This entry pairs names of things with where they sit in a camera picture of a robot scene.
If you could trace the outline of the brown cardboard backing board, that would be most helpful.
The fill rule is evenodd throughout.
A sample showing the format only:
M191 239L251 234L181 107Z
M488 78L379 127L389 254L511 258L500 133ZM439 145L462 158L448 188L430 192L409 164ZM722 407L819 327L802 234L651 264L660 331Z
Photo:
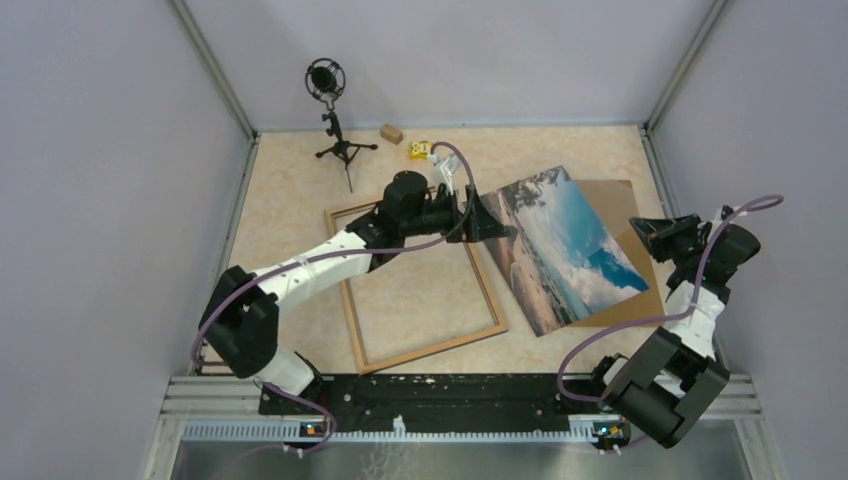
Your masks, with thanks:
M609 327L664 313L651 257L631 228L639 215L632 185L625 180L578 180L596 223L590 233L587 267L579 286L590 295L590 314L576 327Z

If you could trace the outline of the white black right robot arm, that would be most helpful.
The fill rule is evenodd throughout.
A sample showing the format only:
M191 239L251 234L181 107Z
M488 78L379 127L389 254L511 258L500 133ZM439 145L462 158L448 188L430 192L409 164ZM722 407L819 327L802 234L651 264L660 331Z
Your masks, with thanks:
M617 412L671 448L729 382L713 336L730 298L728 281L760 252L761 243L742 226L704 222L696 214L632 217L629 223L654 260L673 262L665 306L684 317L658 327L632 356L604 357L586 385L586 397L594 409Z

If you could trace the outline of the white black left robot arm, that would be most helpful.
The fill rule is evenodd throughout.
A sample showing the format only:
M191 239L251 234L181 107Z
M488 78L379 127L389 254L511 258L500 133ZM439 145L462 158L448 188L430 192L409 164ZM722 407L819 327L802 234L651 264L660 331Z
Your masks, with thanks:
M281 316L328 287L411 251L410 237L429 235L426 245L432 247L514 233L486 208L472 185L466 194L468 201L461 204L445 184L432 190L419 173L396 174L371 210L317 247L254 272L227 269L214 287L192 348L207 343L236 377L274 386L297 413L314 410L321 397L318 373L280 345Z

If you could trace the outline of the beach landscape photo print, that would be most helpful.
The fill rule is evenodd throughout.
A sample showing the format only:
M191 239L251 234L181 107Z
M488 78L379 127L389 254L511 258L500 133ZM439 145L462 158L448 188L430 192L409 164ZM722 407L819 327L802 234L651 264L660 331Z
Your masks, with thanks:
M625 181L571 178L556 166L481 196L511 233L485 243L538 337L662 312L657 281L628 220Z

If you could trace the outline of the wooden picture frame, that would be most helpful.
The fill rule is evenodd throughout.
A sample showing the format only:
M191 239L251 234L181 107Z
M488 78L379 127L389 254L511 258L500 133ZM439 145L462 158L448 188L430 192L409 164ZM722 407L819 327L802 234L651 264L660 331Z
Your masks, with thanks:
M339 285L355 370L376 373L504 334L484 247L441 243Z

